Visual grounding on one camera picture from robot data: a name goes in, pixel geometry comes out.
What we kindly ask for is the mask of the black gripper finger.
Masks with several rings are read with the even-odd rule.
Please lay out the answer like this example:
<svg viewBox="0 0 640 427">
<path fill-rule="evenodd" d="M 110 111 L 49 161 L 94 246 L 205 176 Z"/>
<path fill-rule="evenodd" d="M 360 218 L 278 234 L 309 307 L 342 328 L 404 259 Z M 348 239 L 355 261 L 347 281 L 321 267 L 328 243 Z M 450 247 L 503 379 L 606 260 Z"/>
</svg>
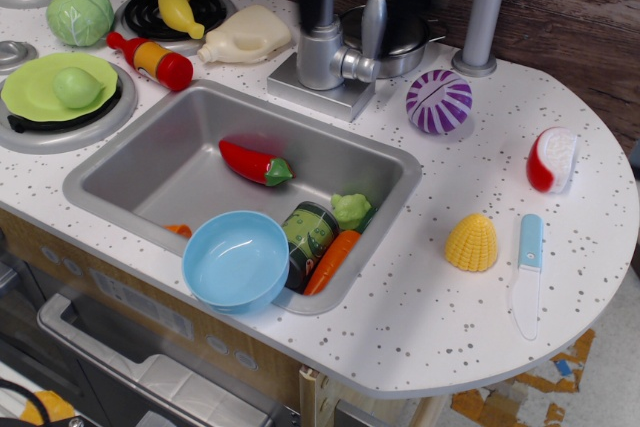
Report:
<svg viewBox="0 0 640 427">
<path fill-rule="evenodd" d="M 328 27 L 333 22 L 331 0 L 298 0 L 302 31 L 311 34 L 314 29 Z"/>
</svg>

